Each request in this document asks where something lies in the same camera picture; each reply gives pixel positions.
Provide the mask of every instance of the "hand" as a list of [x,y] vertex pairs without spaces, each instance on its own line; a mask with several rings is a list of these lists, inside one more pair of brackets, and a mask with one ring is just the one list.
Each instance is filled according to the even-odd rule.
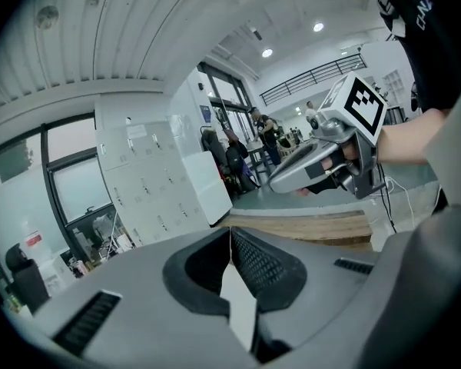
[[[346,160],[355,160],[358,158],[357,150],[352,143],[344,144],[341,149]],[[333,161],[330,157],[324,158],[320,163],[324,171],[333,167]],[[299,190],[296,190],[296,193],[301,197],[306,197],[311,192],[307,188],[300,188]]]
[[[357,155],[355,146],[353,146],[353,144],[350,142],[342,145],[341,150],[343,151],[343,155],[345,156],[346,160],[356,160],[359,157]],[[321,160],[321,165],[323,166],[324,171],[333,167],[333,161],[331,160],[331,157],[326,157]]]

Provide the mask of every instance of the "railing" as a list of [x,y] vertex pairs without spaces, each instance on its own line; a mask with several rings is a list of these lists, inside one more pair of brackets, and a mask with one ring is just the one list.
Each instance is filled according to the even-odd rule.
[[313,68],[312,70],[303,72],[288,81],[280,83],[260,94],[265,105],[270,105],[272,102],[278,101],[281,98],[287,97],[316,83],[326,81],[338,75],[345,74],[349,71],[360,70],[365,68],[366,63],[359,54],[351,55],[346,58],[339,58],[325,65]]

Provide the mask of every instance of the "locker cabinet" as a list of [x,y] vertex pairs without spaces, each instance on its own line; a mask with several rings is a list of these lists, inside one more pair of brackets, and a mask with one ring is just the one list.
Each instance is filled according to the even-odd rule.
[[167,122],[97,135],[111,200],[136,245],[209,228]]

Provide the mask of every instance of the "black sleeve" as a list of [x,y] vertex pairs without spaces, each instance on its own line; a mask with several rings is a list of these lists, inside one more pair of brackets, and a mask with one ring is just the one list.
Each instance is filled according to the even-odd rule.
[[461,93],[461,0],[378,3],[390,30],[393,20],[404,22],[405,36],[397,39],[413,70],[418,105],[423,111],[452,108]]

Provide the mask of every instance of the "ceiling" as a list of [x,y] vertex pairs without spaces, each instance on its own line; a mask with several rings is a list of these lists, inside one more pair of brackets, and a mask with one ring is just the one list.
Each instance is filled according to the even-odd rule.
[[[26,98],[98,81],[138,80],[165,91],[179,64],[187,75],[211,46],[185,50],[235,0],[24,0],[0,38],[0,119]],[[175,86],[179,86],[184,77]]]
[[[313,32],[318,22],[324,23],[324,29]],[[230,55],[239,58],[259,75],[314,42],[383,26],[372,0],[274,0],[257,7],[214,52],[227,59]],[[254,28],[261,41],[251,31]],[[269,58],[261,56],[266,48],[274,50]]]
[[[53,116],[50,105],[59,108],[60,101],[86,95],[172,95],[222,40],[224,49],[235,49],[261,69],[264,45],[276,51],[271,63],[310,42],[301,32],[317,37],[310,24],[318,18],[339,15],[337,27],[347,27],[346,13],[365,16],[368,5],[367,0],[24,0],[0,38],[0,127],[41,108],[44,113],[30,123],[37,127]],[[262,34],[262,42],[240,27],[243,18]],[[321,36],[334,29],[333,19],[324,22]]]

